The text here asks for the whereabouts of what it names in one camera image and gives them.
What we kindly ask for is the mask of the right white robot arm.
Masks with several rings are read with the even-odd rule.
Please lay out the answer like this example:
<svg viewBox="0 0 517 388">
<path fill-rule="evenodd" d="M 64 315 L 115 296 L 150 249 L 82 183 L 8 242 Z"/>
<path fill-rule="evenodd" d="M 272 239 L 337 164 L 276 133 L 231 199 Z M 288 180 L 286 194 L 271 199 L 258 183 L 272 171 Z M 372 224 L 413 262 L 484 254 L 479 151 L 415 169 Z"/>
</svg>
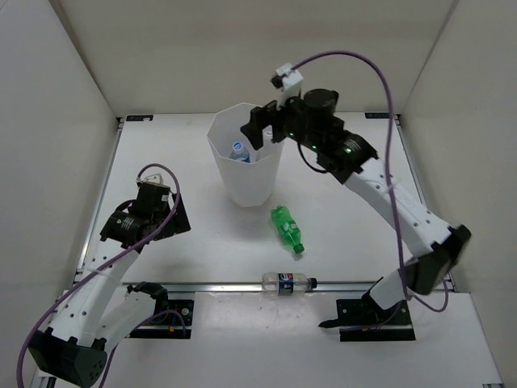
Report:
<svg viewBox="0 0 517 388">
<path fill-rule="evenodd" d="M 471 239 L 464 225 L 451 226 L 415 200 L 392 177 L 388 164 L 360 135 L 344 128 L 335 116 L 338 92 L 313 89 L 253 108 L 242 134 L 255 150 L 263 147 L 263 130 L 273 142 L 294 140 L 317 155 L 317 164 L 364 199 L 393 227 L 397 242 L 406 245 L 409 260 L 377 281 L 363 296 L 363 313 L 372 323 L 388 318 L 393 307 L 416 295 L 428 295 L 454 268 Z"/>
</svg>

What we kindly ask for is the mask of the blue label clear bottle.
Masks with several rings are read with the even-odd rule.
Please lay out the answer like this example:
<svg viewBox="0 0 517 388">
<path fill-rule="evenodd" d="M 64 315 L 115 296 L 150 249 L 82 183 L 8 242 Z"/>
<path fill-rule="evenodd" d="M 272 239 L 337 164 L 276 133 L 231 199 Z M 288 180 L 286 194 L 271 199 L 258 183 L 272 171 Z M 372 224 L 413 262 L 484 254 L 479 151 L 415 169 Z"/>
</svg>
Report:
<svg viewBox="0 0 517 388">
<path fill-rule="evenodd" d="M 239 141 L 236 141 L 232 145 L 232 150 L 229 155 L 230 160 L 250 163 L 250 152 L 249 150 Z"/>
</svg>

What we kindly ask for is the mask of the green plastic bottle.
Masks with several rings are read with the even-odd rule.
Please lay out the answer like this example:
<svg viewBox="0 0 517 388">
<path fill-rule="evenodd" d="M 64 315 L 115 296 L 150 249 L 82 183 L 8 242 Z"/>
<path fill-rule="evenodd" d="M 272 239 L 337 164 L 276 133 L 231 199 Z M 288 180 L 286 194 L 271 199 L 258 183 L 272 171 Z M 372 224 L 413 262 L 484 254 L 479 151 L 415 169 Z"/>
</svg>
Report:
<svg viewBox="0 0 517 388">
<path fill-rule="evenodd" d="M 283 243 L 296 255 L 305 251 L 301 241 L 301 230 L 286 206 L 279 205 L 271 211 L 271 220 Z"/>
</svg>

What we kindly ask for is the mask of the green label clear bottle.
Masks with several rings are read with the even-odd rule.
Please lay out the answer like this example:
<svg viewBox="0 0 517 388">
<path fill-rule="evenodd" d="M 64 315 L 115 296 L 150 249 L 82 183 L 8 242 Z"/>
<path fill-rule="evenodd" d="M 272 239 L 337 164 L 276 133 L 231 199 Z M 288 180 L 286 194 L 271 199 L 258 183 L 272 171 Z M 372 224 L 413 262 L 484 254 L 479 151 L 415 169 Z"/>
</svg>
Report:
<svg viewBox="0 0 517 388">
<path fill-rule="evenodd" d="M 273 132 L 270 129 L 263 131 L 263 147 L 268 148 L 272 145 Z"/>
</svg>

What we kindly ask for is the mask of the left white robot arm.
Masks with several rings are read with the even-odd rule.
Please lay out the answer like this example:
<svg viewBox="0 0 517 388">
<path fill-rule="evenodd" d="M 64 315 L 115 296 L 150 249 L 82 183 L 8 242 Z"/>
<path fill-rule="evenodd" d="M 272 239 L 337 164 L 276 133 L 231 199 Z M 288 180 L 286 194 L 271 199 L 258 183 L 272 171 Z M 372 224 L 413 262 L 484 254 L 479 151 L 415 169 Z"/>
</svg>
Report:
<svg viewBox="0 0 517 388">
<path fill-rule="evenodd" d="M 146 281 L 129 287 L 124 301 L 106 311 L 145 245 L 191 228 L 178 193 L 162 183 L 137 186 L 137 197 L 117 206 L 101 229 L 99 252 L 77 288 L 55 308 L 50 324 L 29 340 L 40 370 L 78 387 L 92 387 L 100 379 L 109 352 L 138 324 L 161 323 L 170 312 L 166 289 Z"/>
</svg>

